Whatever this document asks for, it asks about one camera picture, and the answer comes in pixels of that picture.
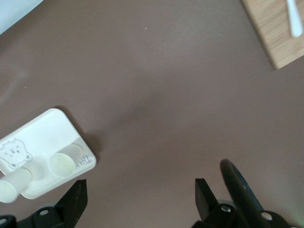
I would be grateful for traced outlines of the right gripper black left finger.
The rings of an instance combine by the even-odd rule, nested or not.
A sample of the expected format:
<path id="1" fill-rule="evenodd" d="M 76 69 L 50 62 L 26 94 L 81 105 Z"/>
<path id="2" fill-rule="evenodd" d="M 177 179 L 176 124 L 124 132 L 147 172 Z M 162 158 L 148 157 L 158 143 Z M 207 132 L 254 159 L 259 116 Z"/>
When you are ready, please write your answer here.
<path id="1" fill-rule="evenodd" d="M 54 205 L 38 209 L 23 220 L 23 228 L 75 228 L 87 207 L 86 180 L 77 180 Z"/>

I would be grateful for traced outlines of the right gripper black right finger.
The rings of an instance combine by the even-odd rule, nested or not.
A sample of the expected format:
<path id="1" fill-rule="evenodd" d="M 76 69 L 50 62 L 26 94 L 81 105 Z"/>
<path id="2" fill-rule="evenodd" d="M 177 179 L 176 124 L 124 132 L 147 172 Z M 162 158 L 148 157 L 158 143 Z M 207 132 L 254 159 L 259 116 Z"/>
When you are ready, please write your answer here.
<path id="1" fill-rule="evenodd" d="M 195 203 L 200 220 L 192 228 L 236 227 L 236 209 L 229 204 L 220 204 L 205 179 L 195 180 Z"/>

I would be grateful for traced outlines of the white plastic cup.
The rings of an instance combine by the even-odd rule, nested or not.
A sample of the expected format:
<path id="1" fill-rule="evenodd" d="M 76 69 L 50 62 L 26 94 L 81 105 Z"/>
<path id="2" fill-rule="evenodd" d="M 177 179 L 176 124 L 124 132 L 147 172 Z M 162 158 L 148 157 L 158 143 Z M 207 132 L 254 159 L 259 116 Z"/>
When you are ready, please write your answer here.
<path id="1" fill-rule="evenodd" d="M 78 144 L 72 143 L 49 158 L 49 170 L 58 177 L 69 177 L 76 170 L 82 155 L 83 148 Z"/>
<path id="2" fill-rule="evenodd" d="M 20 168 L 0 179 L 0 202 L 12 203 L 32 180 L 28 169 Z"/>

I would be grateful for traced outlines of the cream tray with bear print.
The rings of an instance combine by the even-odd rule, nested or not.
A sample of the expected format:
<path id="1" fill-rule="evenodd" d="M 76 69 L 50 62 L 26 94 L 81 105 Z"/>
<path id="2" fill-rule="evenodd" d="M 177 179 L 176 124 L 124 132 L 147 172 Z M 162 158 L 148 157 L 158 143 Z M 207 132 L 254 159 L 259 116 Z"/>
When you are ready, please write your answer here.
<path id="1" fill-rule="evenodd" d="M 49 170 L 48 160 L 72 143 L 83 148 L 83 155 L 72 175 L 58 177 Z M 66 114 L 56 108 L 45 111 L 0 140 L 0 171 L 7 176 L 20 168 L 28 169 L 32 180 L 20 195 L 30 200 L 86 173 L 96 163 L 83 137 Z"/>

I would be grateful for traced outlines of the wooden cutting board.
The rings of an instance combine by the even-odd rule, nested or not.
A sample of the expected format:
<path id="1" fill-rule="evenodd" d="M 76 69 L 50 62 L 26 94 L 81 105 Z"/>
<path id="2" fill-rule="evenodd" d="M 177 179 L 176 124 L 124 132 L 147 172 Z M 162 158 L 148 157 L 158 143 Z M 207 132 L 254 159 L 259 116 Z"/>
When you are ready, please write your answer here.
<path id="1" fill-rule="evenodd" d="M 240 0 L 275 69 L 304 57 L 304 33 L 294 38 L 287 0 Z"/>

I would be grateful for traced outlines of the white plastic knife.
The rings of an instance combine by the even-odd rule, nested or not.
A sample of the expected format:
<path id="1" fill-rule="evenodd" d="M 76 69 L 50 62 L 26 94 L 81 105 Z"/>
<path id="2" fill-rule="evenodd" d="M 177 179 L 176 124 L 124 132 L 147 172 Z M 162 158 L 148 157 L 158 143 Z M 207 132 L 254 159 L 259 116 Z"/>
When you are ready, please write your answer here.
<path id="1" fill-rule="evenodd" d="M 298 38 L 304 33 L 304 27 L 300 13 L 295 0 L 285 0 L 287 7 L 290 35 L 292 38 Z"/>

